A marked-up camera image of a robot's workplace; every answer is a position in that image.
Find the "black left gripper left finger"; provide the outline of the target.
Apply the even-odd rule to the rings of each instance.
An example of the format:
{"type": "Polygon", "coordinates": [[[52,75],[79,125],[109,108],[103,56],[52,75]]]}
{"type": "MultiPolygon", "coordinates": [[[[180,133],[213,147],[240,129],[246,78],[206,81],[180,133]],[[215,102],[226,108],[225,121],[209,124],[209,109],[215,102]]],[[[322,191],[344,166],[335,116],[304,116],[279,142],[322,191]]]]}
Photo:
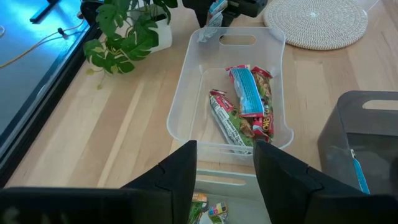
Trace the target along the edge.
{"type": "Polygon", "coordinates": [[[133,190],[133,223],[187,224],[197,171],[197,142],[190,140],[124,185],[133,190]]]}

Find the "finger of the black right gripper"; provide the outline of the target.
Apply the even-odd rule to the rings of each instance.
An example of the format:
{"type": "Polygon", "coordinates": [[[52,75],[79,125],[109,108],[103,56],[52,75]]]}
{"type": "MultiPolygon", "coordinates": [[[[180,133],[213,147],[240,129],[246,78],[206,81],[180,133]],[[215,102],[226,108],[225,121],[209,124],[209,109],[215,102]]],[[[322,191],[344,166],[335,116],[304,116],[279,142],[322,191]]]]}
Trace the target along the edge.
{"type": "Polygon", "coordinates": [[[201,28],[206,26],[208,20],[208,10],[209,7],[198,7],[194,9],[197,21],[201,28]]]}
{"type": "Polygon", "coordinates": [[[233,20],[237,17],[237,14],[231,11],[223,11],[221,14],[223,16],[221,23],[222,27],[229,27],[233,20]]]}

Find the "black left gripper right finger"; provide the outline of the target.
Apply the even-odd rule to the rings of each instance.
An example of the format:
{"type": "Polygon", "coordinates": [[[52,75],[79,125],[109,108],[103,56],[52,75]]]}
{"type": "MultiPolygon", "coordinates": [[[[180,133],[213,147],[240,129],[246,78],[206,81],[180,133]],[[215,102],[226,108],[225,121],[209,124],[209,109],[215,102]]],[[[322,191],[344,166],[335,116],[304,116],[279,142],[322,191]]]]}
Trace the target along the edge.
{"type": "Polygon", "coordinates": [[[253,150],[257,182],[272,223],[346,223],[362,191],[265,141],[253,150]]]}

